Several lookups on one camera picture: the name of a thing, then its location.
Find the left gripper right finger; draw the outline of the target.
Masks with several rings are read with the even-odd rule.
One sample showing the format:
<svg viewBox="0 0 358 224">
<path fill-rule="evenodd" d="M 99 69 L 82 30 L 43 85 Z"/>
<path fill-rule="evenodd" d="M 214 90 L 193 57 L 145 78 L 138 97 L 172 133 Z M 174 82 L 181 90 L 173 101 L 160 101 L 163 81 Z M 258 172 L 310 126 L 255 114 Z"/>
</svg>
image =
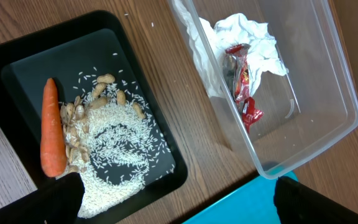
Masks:
<svg viewBox="0 0 358 224">
<path fill-rule="evenodd" d="M 273 203 L 282 224 L 358 224 L 358 213 L 289 177 L 277 180 Z"/>
</svg>

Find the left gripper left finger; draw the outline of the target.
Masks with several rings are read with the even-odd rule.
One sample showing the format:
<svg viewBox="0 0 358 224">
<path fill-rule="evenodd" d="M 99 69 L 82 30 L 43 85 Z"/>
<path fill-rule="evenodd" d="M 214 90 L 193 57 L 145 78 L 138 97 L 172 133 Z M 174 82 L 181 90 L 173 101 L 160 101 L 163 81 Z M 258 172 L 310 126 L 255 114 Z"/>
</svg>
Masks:
<svg viewBox="0 0 358 224">
<path fill-rule="evenodd" d="M 70 173 L 0 208 L 0 223 L 74 223 L 84 193 L 80 175 Z"/>
</svg>

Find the orange carrot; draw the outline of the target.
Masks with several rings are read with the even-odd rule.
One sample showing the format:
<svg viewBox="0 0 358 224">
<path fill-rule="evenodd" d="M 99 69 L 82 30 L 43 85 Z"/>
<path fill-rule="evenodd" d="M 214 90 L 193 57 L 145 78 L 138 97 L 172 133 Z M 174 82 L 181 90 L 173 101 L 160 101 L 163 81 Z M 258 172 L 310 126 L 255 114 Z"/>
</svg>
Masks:
<svg viewBox="0 0 358 224">
<path fill-rule="evenodd" d="M 49 78 L 44 86 L 41 121 L 42 170 L 48 177 L 57 177 L 65 170 L 67 156 L 58 106 L 58 90 L 52 78 Z"/>
</svg>

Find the red snack wrapper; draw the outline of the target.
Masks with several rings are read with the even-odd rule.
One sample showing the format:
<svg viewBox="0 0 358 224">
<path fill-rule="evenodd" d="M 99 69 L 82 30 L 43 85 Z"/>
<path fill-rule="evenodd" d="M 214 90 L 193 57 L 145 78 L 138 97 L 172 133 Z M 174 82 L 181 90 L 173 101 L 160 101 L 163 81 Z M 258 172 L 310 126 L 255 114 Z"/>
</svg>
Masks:
<svg viewBox="0 0 358 224">
<path fill-rule="evenodd" d="M 237 111 L 241 116 L 246 131 L 258 122 L 264 112 L 255 107 L 255 100 L 250 95 L 250 77 L 247 53 L 250 45 L 238 44 L 225 50 L 223 59 L 223 77 Z"/>
</svg>

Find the white napkin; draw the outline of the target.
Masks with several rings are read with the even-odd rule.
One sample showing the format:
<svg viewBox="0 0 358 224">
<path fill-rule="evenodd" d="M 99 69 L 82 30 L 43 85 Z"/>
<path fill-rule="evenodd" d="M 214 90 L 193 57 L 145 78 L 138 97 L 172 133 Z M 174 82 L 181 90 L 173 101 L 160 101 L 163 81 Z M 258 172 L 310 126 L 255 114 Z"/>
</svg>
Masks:
<svg viewBox="0 0 358 224">
<path fill-rule="evenodd" d="M 201 33 L 197 30 L 196 21 L 193 20 L 190 11 L 182 1 L 174 0 L 173 8 L 179 20 L 186 27 L 189 36 L 189 46 L 193 52 L 194 65 L 203 81 L 208 96 L 223 97 L 223 91 L 211 65 L 206 47 L 201 39 Z M 201 23 L 206 40 L 218 67 L 223 65 L 225 50 L 237 44 L 248 44 L 247 62 L 250 71 L 250 94 L 254 95 L 262 81 L 262 74 L 270 72 L 275 75 L 285 76 L 288 69 L 280 60 L 276 50 L 275 37 L 268 32 L 267 23 L 258 23 L 248 20 L 242 13 L 233 14 L 223 20 L 217 21 L 214 26 L 203 19 L 198 18 Z"/>
</svg>

